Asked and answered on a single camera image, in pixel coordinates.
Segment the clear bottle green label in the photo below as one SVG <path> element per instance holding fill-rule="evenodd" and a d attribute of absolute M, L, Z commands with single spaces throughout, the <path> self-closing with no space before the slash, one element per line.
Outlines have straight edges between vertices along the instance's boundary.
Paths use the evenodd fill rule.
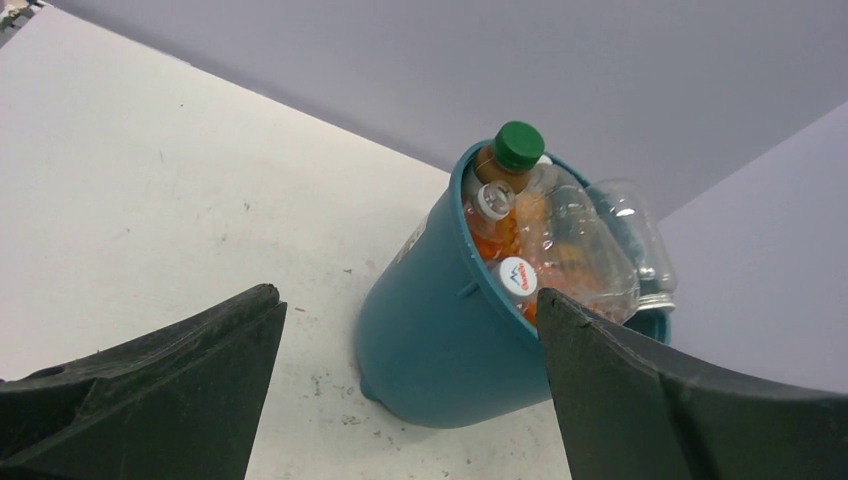
<path fill-rule="evenodd" d="M 531 171 L 544 153 L 545 141 L 533 125 L 508 121 L 475 155 L 471 172 L 482 184 L 503 181 L 518 195 L 527 187 Z"/>

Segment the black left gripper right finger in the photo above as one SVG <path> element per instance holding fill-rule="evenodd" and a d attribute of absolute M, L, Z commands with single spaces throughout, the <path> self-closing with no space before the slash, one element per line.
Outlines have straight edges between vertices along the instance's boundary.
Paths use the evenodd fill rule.
<path fill-rule="evenodd" d="M 538 297 L 575 479 L 843 479 L 847 397 L 682 353 L 554 289 Z"/>

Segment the crushed clear blue bottle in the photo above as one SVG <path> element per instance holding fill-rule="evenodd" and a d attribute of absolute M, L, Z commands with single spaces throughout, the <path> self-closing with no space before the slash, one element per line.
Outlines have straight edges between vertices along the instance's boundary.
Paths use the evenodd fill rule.
<path fill-rule="evenodd" d="M 521 257 L 511 256 L 491 263 L 489 272 L 509 302 L 535 327 L 539 285 L 533 266 Z"/>

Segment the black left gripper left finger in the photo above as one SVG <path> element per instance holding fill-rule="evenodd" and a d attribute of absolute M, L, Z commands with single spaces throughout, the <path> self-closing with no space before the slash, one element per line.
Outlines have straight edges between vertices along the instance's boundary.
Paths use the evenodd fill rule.
<path fill-rule="evenodd" d="M 242 479 L 287 306 L 254 286 L 1 385 L 5 479 Z"/>

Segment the teal plastic bin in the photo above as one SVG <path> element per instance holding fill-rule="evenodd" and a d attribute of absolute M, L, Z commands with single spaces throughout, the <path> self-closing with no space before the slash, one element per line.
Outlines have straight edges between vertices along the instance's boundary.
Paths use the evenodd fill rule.
<path fill-rule="evenodd" d="M 463 200 L 485 185 L 471 164 L 492 140 L 459 160 L 356 324 L 363 395 L 416 425 L 464 427 L 551 396 L 537 328 L 495 284 L 464 217 Z M 636 309 L 623 324 L 663 342 L 668 315 Z"/>

